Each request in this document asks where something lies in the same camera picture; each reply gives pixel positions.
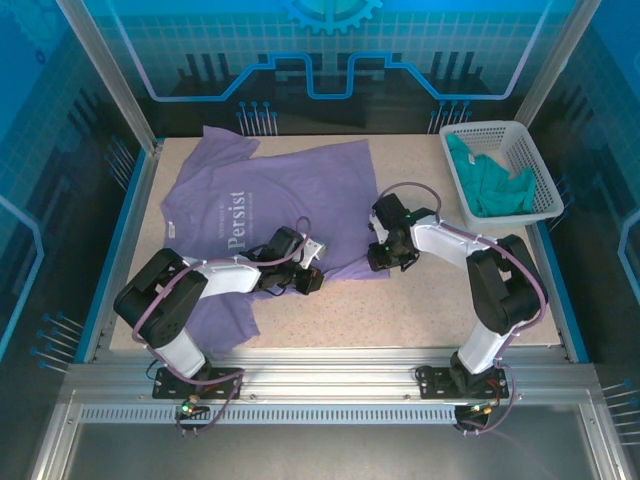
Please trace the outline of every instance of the blue enclosure wall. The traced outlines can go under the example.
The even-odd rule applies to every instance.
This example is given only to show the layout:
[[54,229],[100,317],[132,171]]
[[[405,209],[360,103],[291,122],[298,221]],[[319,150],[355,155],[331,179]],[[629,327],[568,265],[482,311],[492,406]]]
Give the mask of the blue enclosure wall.
[[0,476],[17,479],[65,368],[35,352],[69,359],[43,315],[84,323],[139,146],[55,2],[0,2],[0,39]]
[[640,381],[640,3],[603,0],[531,132],[565,200],[547,222],[603,383]]
[[203,124],[435,133],[513,118],[574,4],[87,2],[159,136],[200,135]]

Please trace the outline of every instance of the enclosure floor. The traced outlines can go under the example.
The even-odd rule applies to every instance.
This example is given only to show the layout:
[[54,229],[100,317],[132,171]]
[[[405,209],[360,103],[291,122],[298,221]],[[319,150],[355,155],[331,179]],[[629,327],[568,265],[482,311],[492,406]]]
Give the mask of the enclosure floor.
[[[260,137],[255,157],[297,152],[334,143],[368,139],[378,189],[413,180],[434,187],[442,196],[442,216],[463,225],[457,194],[437,135]],[[160,248],[164,220],[160,202],[171,189],[182,163],[198,138],[168,138],[162,149],[151,195],[130,270],[133,276]],[[427,192],[398,191],[410,210],[433,207]],[[496,237],[524,228],[491,229]],[[261,335],[238,348],[256,347],[455,347],[476,322],[466,272],[433,255],[424,255],[407,272],[391,272],[388,280],[329,282],[308,297],[288,295],[253,304]],[[548,313],[544,321],[515,341],[520,345],[560,343]],[[114,350],[138,349],[131,329],[118,319],[111,342]]]

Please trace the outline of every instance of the blue edge trim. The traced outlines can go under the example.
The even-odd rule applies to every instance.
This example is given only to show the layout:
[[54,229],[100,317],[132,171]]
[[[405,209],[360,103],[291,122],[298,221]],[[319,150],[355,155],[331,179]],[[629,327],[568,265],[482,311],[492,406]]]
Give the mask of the blue edge trim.
[[142,167],[146,162],[146,153],[143,149],[140,149],[138,159],[136,161],[136,167],[131,175],[131,181],[129,182],[129,188],[127,194],[124,197],[122,208],[120,209],[120,215],[118,216],[118,222],[116,228],[113,231],[113,237],[111,237],[111,243],[109,244],[109,250],[107,251],[107,257],[105,258],[104,265],[102,267],[102,273],[98,280],[96,287],[96,293],[93,296],[91,307],[89,308],[89,314],[87,315],[87,321],[84,324],[82,330],[82,336],[80,337],[80,343],[76,350],[76,356],[74,358],[75,363],[83,363],[84,356],[89,349],[89,343],[91,342],[91,335],[94,328],[96,328],[96,322],[98,321],[98,310],[100,310],[100,304],[107,289],[107,281],[111,274],[111,269],[116,258],[120,241],[122,240],[122,234],[124,232],[124,226],[127,223],[129,212],[131,211],[131,205],[133,203],[133,196],[138,188],[138,182],[140,181],[140,175],[142,173]]
[[571,342],[576,351],[576,361],[579,363],[589,363],[589,355],[587,355],[587,349],[584,346],[582,340],[582,334],[578,327],[578,320],[576,314],[571,306],[569,300],[569,293],[567,292],[567,286],[560,273],[560,266],[558,265],[558,259],[556,258],[556,252],[553,250],[551,244],[551,237],[549,236],[549,230],[544,222],[538,222],[538,231],[540,232],[540,238],[542,240],[542,247],[544,253],[549,260],[549,266],[551,267],[551,275],[556,284],[556,290],[558,291],[558,297],[560,298],[560,307],[564,311],[564,316],[567,321],[567,328],[569,329],[569,335],[571,336]]
[[[129,189],[127,190],[124,203],[122,204],[122,209],[120,210],[120,215],[118,216],[118,222],[116,223],[116,228],[113,232],[113,237],[111,238],[111,244],[109,245],[107,258],[105,259],[102,273],[100,274],[100,280],[98,281],[98,286],[96,287],[96,293],[93,296],[89,314],[87,315],[87,321],[82,331],[82,337],[80,338],[80,344],[78,345],[78,350],[76,351],[76,356],[74,359],[75,363],[83,362],[82,359],[86,355],[89,348],[91,335],[93,333],[93,329],[96,327],[96,321],[98,320],[98,310],[100,309],[100,304],[102,303],[102,298],[104,297],[104,293],[107,288],[107,281],[109,279],[111,268],[113,267],[113,263],[115,261],[116,252],[118,251],[118,247],[122,239],[124,226],[127,222],[127,218],[131,210],[133,196],[138,186],[138,181],[140,180],[142,167],[144,166],[146,160],[145,157],[146,154],[144,150],[140,150],[140,154],[138,155],[138,160],[136,162],[136,168],[133,171],[131,182],[129,183]],[[544,224],[544,222],[538,222],[538,230],[540,232],[540,238],[542,240],[544,253],[549,260],[551,275],[553,276],[553,280],[558,291],[558,297],[560,298],[561,304],[560,306],[564,311],[564,315],[567,321],[567,328],[569,329],[569,335],[571,336],[571,341],[573,342],[573,346],[576,351],[576,360],[580,363],[588,363],[589,356],[587,355],[587,349],[584,346],[582,334],[580,333],[580,328],[578,327],[578,321],[573,311],[573,307],[571,306],[571,301],[569,300],[567,287],[564,283],[564,279],[562,278],[562,274],[560,273],[558,259],[556,258],[555,251],[553,250],[553,245],[551,244],[551,237],[549,236],[549,231],[547,230],[547,226]]]

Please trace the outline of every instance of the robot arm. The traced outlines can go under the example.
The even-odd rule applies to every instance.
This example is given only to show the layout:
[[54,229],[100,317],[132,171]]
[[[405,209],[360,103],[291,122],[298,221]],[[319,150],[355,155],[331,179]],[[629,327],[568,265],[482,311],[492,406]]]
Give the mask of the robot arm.
[[[233,257],[234,262],[212,261],[192,269],[151,312],[140,328],[140,337],[181,376],[199,380],[206,377],[208,362],[185,328],[198,300],[230,292],[258,292],[275,286],[282,289],[293,286],[305,295],[319,290],[324,276],[311,266],[311,261],[320,259],[325,247],[312,239],[305,243],[301,254],[289,261],[265,267],[247,264],[274,263],[294,253],[304,239],[303,234],[282,227],[267,245]],[[202,262],[183,258],[171,249],[160,250],[118,294],[114,302],[116,313],[135,327],[171,279],[199,263]]]
[[[469,339],[451,359],[451,377],[458,390],[470,392],[484,383],[494,359],[508,344],[514,330],[526,325],[540,308],[538,295],[510,261],[465,229],[442,222],[435,212],[407,210],[395,194],[382,197],[373,206],[371,227],[378,243],[369,246],[372,270],[411,267],[421,253],[431,253],[466,270],[478,322]],[[483,236],[513,255],[531,272],[547,293],[521,238]]]

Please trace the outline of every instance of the glass wall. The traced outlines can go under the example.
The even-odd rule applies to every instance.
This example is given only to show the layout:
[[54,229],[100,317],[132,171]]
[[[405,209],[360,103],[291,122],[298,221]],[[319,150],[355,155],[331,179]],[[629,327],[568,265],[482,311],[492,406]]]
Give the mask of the glass wall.
[[55,2],[1,2],[0,38],[0,471],[26,478],[140,149]]
[[82,425],[68,479],[598,478],[576,410],[519,406],[482,439],[450,425],[218,425],[191,442],[171,425]]
[[565,200],[547,229],[604,386],[640,382],[636,18],[638,2],[602,1],[531,128]]
[[89,0],[159,136],[513,118],[575,0]]

